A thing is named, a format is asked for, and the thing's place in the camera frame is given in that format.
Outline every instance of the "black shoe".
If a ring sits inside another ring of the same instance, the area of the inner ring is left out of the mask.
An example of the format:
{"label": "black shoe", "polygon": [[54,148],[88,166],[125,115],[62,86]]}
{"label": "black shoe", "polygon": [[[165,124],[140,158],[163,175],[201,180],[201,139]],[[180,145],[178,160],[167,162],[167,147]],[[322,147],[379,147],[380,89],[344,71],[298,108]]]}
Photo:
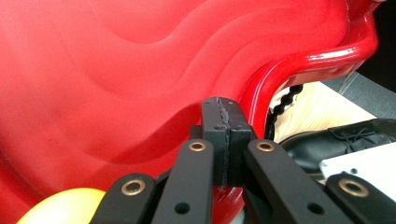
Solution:
{"label": "black shoe", "polygon": [[395,119],[371,119],[329,130],[297,133],[279,144],[313,178],[322,178],[318,164],[342,156],[396,142]]}

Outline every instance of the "screw hole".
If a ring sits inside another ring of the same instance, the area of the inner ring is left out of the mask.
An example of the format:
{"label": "screw hole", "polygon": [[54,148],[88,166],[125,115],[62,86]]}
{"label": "screw hole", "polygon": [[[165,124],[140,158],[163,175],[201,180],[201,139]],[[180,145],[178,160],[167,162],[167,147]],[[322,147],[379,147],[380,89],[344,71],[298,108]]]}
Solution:
{"label": "screw hole", "polygon": [[195,143],[189,144],[189,149],[191,149],[192,151],[202,151],[205,148],[206,148],[206,145],[204,143],[195,142]]}
{"label": "screw hole", "polygon": [[318,205],[317,203],[309,203],[307,208],[309,209],[309,211],[317,215],[324,214],[324,209],[322,208],[322,206]]}
{"label": "screw hole", "polygon": [[341,179],[338,181],[338,186],[353,196],[367,197],[369,195],[369,190],[363,184],[352,179]]}
{"label": "screw hole", "polygon": [[184,215],[190,211],[190,206],[187,203],[178,203],[175,206],[175,212]]}
{"label": "screw hole", "polygon": [[257,144],[257,148],[261,151],[272,151],[274,150],[274,147],[271,144],[265,143],[265,142],[259,142]]}
{"label": "screw hole", "polygon": [[347,183],[346,187],[355,192],[361,192],[361,188],[353,183]]}
{"label": "screw hole", "polygon": [[143,191],[146,184],[143,180],[134,179],[126,182],[121,187],[121,192],[127,196],[133,196]]}

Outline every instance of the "yellow ball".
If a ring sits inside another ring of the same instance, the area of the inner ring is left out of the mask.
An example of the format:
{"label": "yellow ball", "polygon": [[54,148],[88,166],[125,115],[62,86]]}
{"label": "yellow ball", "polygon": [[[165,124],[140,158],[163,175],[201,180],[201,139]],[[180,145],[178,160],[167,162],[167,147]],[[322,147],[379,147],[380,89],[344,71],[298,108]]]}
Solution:
{"label": "yellow ball", "polygon": [[99,189],[69,189],[50,196],[26,213],[18,224],[87,224],[105,192]]}

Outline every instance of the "metal grommet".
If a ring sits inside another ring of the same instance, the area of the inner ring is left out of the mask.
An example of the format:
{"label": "metal grommet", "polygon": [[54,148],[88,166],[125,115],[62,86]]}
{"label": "metal grommet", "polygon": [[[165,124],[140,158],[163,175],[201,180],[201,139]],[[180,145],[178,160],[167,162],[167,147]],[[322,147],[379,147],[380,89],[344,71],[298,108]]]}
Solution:
{"label": "metal grommet", "polygon": [[351,180],[351,179],[340,179],[338,181],[338,186],[348,194],[351,194],[356,197],[367,197],[369,195],[369,190],[363,186],[363,184]]}
{"label": "metal grommet", "polygon": [[257,143],[256,147],[259,150],[265,151],[265,152],[272,151],[275,149],[273,145],[266,143],[266,142],[259,142],[259,143]]}
{"label": "metal grommet", "polygon": [[142,192],[145,186],[146,184],[143,180],[133,179],[122,185],[121,192],[126,196],[133,196]]}
{"label": "metal grommet", "polygon": [[189,144],[189,149],[191,149],[192,151],[202,151],[206,148],[206,145],[204,143],[200,143],[200,142],[194,142]]}

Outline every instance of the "black metal bracket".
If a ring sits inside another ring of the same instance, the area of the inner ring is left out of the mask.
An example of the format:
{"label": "black metal bracket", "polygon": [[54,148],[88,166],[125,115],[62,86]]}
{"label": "black metal bracket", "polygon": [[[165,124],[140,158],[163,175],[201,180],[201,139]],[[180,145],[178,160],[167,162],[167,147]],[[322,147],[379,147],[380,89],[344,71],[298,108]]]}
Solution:
{"label": "black metal bracket", "polygon": [[122,177],[91,223],[210,223],[214,186],[243,187],[246,223],[396,223],[396,203],[369,183],[341,174],[323,189],[280,145],[256,139],[237,102],[210,98],[202,113],[171,171]]}

